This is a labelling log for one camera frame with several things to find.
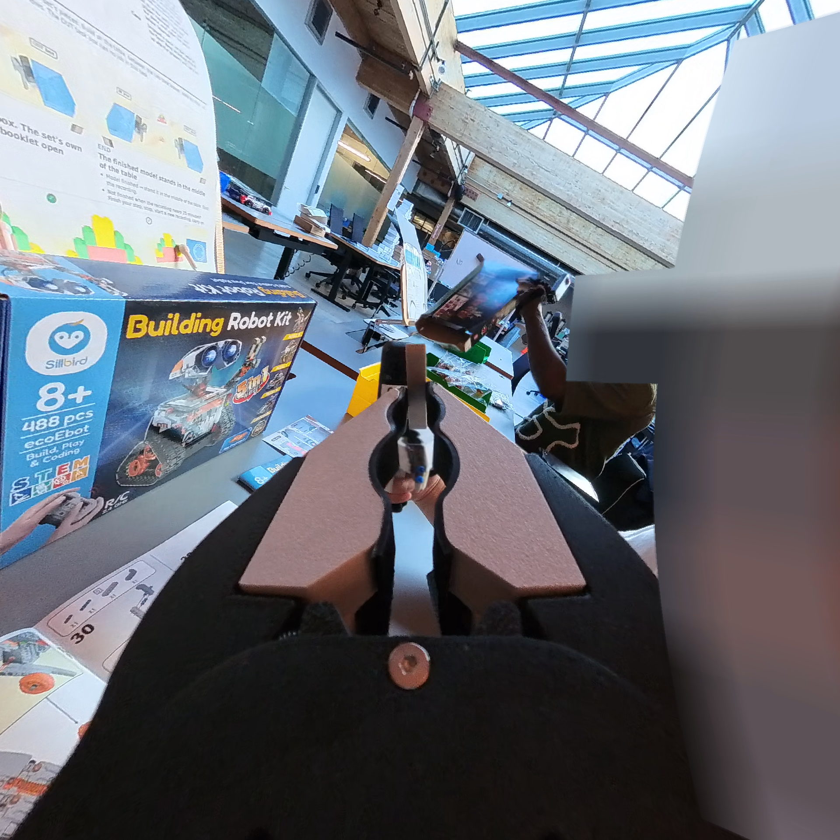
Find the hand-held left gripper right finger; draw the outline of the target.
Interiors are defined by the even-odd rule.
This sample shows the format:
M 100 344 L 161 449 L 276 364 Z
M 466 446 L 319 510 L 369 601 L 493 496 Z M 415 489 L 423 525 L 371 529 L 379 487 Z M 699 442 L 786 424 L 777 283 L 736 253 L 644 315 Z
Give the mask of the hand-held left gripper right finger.
M 428 386 L 434 469 L 445 489 L 429 576 L 443 634 L 468 635 L 495 602 L 585 592 L 585 578 L 518 446 Z

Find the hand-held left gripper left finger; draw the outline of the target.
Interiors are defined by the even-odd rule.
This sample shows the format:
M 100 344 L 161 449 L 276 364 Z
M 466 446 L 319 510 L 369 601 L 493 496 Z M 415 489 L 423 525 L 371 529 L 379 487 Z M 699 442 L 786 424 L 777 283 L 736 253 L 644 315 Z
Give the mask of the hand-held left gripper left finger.
M 386 390 L 301 460 L 239 579 L 243 592 L 329 602 L 349 630 L 387 634 L 394 548 L 371 458 L 392 434 L 388 415 L 400 395 Z

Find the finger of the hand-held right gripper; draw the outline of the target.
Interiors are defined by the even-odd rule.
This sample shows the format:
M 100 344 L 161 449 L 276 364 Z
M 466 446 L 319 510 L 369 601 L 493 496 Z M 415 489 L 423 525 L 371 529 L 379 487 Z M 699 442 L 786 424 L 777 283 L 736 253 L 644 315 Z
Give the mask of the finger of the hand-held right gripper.
M 427 422 L 426 351 L 419 343 L 405 348 L 406 431 L 405 438 L 433 438 Z

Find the toy beam assembly blue pins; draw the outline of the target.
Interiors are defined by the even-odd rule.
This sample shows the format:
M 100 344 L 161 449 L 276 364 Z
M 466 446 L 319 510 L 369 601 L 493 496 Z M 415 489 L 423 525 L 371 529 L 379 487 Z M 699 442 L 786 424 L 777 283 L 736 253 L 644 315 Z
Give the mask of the toy beam assembly blue pins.
M 397 480 L 411 479 L 415 491 L 424 490 L 434 465 L 434 433 L 428 427 L 408 427 L 397 440 L 398 470 L 385 491 L 391 493 Z

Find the wooden background desk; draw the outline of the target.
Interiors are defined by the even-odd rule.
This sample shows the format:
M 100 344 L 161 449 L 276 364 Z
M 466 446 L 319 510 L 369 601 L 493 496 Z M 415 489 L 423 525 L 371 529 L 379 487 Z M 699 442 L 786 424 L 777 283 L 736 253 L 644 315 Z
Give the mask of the wooden background desk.
M 253 239 L 282 246 L 282 254 L 273 271 L 274 280 L 285 278 L 291 261 L 301 252 L 321 257 L 335 256 L 339 246 L 318 234 L 308 234 L 301 227 L 283 216 L 267 216 L 222 195 L 223 229 L 248 234 Z

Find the person's right hand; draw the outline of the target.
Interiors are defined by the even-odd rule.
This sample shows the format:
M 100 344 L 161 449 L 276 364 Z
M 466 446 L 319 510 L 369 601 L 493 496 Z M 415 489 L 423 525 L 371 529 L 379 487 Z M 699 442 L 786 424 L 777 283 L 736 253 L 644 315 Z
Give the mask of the person's right hand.
M 417 489 L 417 485 L 410 476 L 396 476 L 389 482 L 386 493 L 394 505 L 413 502 L 424 514 L 426 520 L 433 524 L 437 499 L 445 490 L 446 484 L 437 475 L 431 475 L 422 489 Z

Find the yellow bin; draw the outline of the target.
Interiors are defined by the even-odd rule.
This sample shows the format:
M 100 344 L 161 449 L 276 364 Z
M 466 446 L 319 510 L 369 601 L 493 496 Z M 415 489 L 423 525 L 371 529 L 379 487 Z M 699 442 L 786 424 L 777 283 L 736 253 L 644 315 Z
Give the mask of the yellow bin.
M 350 417 L 357 417 L 378 400 L 381 367 L 376 362 L 360 369 L 346 412 Z

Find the green bin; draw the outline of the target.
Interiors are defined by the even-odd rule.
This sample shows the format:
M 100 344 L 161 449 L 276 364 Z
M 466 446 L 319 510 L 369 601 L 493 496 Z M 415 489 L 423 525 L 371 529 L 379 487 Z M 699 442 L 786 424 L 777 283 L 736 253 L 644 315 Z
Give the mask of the green bin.
M 446 351 L 440 355 L 427 352 L 426 362 L 429 381 L 441 385 L 478 413 L 487 413 L 492 388 L 482 379 L 478 364 Z

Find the printed leaflet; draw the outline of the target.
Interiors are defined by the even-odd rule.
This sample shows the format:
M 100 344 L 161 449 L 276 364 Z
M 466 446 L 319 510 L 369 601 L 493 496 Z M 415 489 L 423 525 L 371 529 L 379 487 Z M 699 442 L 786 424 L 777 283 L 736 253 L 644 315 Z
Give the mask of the printed leaflet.
M 333 433 L 312 416 L 306 415 L 282 429 L 267 434 L 263 442 L 290 457 L 303 457 Z

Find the dark printed toy box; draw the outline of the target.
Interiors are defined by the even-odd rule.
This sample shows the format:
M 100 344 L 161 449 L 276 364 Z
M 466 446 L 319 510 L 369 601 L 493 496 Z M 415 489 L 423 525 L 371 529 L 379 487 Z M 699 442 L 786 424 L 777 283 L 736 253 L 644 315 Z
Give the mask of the dark printed toy box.
M 554 302 L 559 282 L 529 268 L 481 259 L 465 279 L 418 319 L 416 332 L 452 350 L 468 352 L 493 322 L 518 308 L 521 284 L 538 288 L 547 301 Z

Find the person's white shirt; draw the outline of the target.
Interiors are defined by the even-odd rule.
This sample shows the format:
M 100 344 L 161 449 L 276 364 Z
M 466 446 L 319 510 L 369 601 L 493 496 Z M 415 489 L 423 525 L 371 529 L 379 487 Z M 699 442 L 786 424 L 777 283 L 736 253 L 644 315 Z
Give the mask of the person's white shirt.
M 658 576 L 658 562 L 656 554 L 655 525 L 620 531 L 620 535 L 646 563 L 646 566 Z

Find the whiteboard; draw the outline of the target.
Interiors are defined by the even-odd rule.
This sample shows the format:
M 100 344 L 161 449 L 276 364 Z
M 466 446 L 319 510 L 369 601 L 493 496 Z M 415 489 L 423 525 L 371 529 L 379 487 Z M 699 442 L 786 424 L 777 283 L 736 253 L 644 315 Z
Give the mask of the whiteboard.
M 480 237 L 466 230 L 458 239 L 446 265 L 446 269 L 463 277 L 490 256 L 490 247 Z

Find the robot kit box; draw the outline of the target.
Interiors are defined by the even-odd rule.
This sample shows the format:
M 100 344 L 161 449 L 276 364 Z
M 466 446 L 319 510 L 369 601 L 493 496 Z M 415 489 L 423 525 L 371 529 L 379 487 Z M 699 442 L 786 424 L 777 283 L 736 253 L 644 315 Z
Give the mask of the robot kit box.
M 278 281 L 2 251 L 2 567 L 261 435 L 315 307 Z

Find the open instruction manual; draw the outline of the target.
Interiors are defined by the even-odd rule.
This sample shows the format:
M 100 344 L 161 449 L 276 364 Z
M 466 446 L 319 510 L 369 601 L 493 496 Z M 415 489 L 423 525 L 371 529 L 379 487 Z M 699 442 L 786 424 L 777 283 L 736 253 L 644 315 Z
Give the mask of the open instruction manual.
M 15 833 L 78 745 L 154 598 L 235 509 L 226 501 L 35 626 L 2 636 L 2 838 Z

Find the instruction poster board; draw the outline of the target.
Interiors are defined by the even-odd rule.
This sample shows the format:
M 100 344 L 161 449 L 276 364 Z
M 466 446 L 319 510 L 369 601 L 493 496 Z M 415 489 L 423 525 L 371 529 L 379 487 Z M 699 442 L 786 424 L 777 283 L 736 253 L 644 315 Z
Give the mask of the instruction poster board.
M 1 2 L 2 248 L 224 271 L 220 198 L 179 2 Z

